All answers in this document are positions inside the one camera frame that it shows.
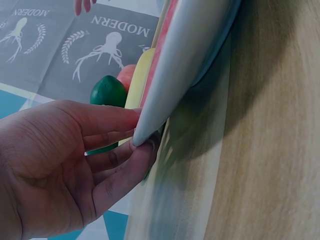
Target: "wooden surface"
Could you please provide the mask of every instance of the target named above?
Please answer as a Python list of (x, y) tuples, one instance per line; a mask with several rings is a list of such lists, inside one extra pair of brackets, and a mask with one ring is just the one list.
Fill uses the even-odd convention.
[(126, 239), (320, 239), (319, 0), (244, 0), (168, 121)]

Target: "green egg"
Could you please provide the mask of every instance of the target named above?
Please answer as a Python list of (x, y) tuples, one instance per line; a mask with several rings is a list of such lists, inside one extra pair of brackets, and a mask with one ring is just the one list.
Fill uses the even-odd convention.
[(96, 83), (90, 95), (90, 103), (124, 108), (127, 100), (125, 86), (114, 76), (105, 76)]
[(117, 142), (112, 144), (112, 145), (110, 145), (110, 146), (106, 146), (106, 147), (103, 147), (103, 148), (100, 148), (100, 149), (88, 151), (87, 154), (88, 155), (93, 155), (93, 154), (106, 153), (106, 152), (109, 152), (112, 149), (115, 149), (116, 147), (118, 147), (118, 143)]

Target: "finger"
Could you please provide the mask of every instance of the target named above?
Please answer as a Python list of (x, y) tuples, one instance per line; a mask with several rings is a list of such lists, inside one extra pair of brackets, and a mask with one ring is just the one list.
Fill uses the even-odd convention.
[(117, 201), (140, 183), (155, 163), (160, 141), (152, 136), (149, 141), (137, 147), (125, 166), (98, 184), (92, 192), (96, 216), (101, 216)]
[(107, 132), (95, 136), (86, 136), (83, 138), (84, 150), (86, 152), (110, 146), (123, 139), (132, 137), (134, 129), (124, 132)]
[(110, 176), (112, 176), (113, 174), (121, 171), (121, 169), (123, 169), (128, 161), (125, 161), (124, 163), (122, 163), (120, 166), (117, 166), (115, 168), (109, 169), (109, 170), (104, 170), (98, 173), (95, 173), (93, 175), (93, 179), (94, 179), (94, 183), (95, 185), (98, 185), (100, 183), (102, 183), (104, 180), (106, 180), (107, 178), (109, 178)]
[(83, 7), (86, 13), (90, 12), (91, 9), (91, 1), (90, 0), (83, 0)]
[(107, 152), (86, 156), (93, 174), (118, 167), (133, 154), (135, 147), (131, 141)]
[(83, 137), (109, 132), (126, 132), (137, 126), (141, 109), (85, 104), (69, 100), (47, 103), (62, 110), (80, 127)]
[(74, 12), (76, 16), (81, 14), (82, 0), (74, 0)]

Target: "octopus print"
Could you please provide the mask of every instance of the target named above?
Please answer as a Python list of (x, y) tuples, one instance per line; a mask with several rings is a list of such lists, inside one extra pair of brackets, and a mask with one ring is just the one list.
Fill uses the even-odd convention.
[(22, 38), (22, 36), (23, 36), (22, 29), (23, 29), (23, 28), (25, 27), (25, 25), (27, 24), (27, 21), (28, 21), (28, 19), (27, 19), (26, 17), (21, 18), (21, 19), (17, 22), (15, 28), (14, 28), (12, 31), (10, 31), (7, 35), (5, 35), (4, 38), (2, 38), (2, 39), (0, 40), (0, 43), (2, 43), (2, 42), (4, 42), (4, 41), (8, 42), (9, 40), (13, 39), (12, 42), (11, 42), (11, 44), (14, 44), (15, 42), (16, 42), (16, 44), (17, 44), (17, 49), (16, 49), (16, 51), (14, 52), (14, 54), (12, 55), (12, 57), (10, 57), (10, 58), (8, 59), (8, 61), (7, 61), (7, 62), (9, 62), (9, 63), (12, 63), (12, 62), (16, 59), (16, 56), (18, 55), (18, 53), (22, 50), (22, 44), (21, 44), (21, 38)]
[(77, 76), (79, 82), (81, 82), (80, 79), (80, 67), (83, 64), (83, 62), (91, 57), (98, 56), (97, 57), (97, 62), (101, 58), (102, 54), (109, 54), (109, 62), (108, 64), (110, 65), (111, 60), (114, 60), (118, 65), (119, 68), (123, 69), (124, 65), (122, 64), (122, 53), (119, 49), (117, 49), (117, 45), (122, 41), (122, 36), (119, 32), (113, 31), (109, 33), (105, 37), (105, 43), (103, 45), (98, 45), (95, 48), (93, 48), (92, 52), (90, 52), (88, 55), (83, 56), (79, 58), (75, 64), (76, 68), (75, 71), (73, 72), (73, 80)]

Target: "printed tablecloth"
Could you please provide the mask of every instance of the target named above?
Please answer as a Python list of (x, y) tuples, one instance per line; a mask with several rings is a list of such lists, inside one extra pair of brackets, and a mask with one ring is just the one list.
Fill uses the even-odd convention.
[[(97, 3), (75, 17), (72, 0), (0, 0), (0, 118), (52, 100), (88, 103), (103, 76), (137, 63), (164, 0)], [(131, 196), (84, 229), (49, 240), (123, 240)]]

